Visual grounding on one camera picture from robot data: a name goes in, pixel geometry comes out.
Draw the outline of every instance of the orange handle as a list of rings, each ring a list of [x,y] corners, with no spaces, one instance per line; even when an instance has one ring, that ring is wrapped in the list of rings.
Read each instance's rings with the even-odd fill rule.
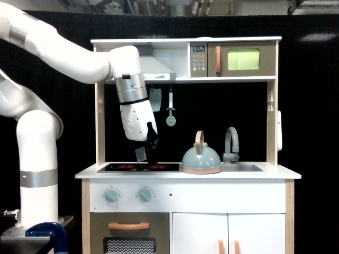
[[[149,223],[139,223],[139,224],[119,224],[116,222],[111,222],[108,224],[110,229],[120,229],[120,230],[134,230],[134,229],[149,229]]]
[[[234,245],[235,245],[235,254],[240,254],[239,241],[235,240]]]
[[[224,254],[224,242],[219,240],[219,253]]]
[[[195,149],[197,150],[197,155],[201,155],[201,147],[203,145],[203,131],[198,131],[195,136]]]
[[[220,73],[220,68],[221,68],[220,46],[216,46],[216,50],[217,50],[217,71],[216,71],[216,73]]]

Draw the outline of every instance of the microwave window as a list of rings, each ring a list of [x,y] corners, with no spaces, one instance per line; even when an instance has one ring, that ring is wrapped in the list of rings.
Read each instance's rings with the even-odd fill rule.
[[[228,70],[258,70],[259,49],[229,49],[227,54]]]

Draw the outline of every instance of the kettle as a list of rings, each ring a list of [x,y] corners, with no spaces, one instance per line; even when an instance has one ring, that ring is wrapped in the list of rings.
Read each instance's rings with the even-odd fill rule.
[[[195,143],[184,155],[181,169],[188,174],[213,174],[221,172],[218,154],[204,142],[202,131],[195,136]]]

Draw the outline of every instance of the black curtain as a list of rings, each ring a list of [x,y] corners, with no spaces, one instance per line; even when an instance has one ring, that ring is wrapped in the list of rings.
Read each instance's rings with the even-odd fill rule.
[[[28,12],[66,39],[93,50],[91,39],[282,36],[279,110],[283,150],[279,164],[296,180],[296,253],[338,252],[337,153],[339,16],[149,17]],[[0,69],[33,90],[63,120],[57,141],[59,214],[73,215],[69,253],[81,252],[81,181],[74,175],[95,163],[94,86],[58,73],[28,52],[0,41]],[[174,127],[166,125],[169,84],[156,121],[161,161],[181,161],[198,130],[219,155],[226,130],[239,133],[240,160],[265,161],[266,85],[173,84]],[[106,160],[135,161],[122,134],[114,85],[105,86]],[[20,207],[16,121],[0,117],[0,211]]]

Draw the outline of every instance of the wooden toy kitchen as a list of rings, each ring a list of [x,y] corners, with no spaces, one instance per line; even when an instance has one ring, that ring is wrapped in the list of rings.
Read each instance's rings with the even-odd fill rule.
[[[136,46],[147,84],[267,83],[266,161],[232,162],[250,170],[214,174],[184,173],[181,161],[107,162],[104,83],[95,84],[96,164],[75,176],[82,179],[84,254],[294,253],[301,175],[278,165],[280,40],[92,40],[95,52]]]

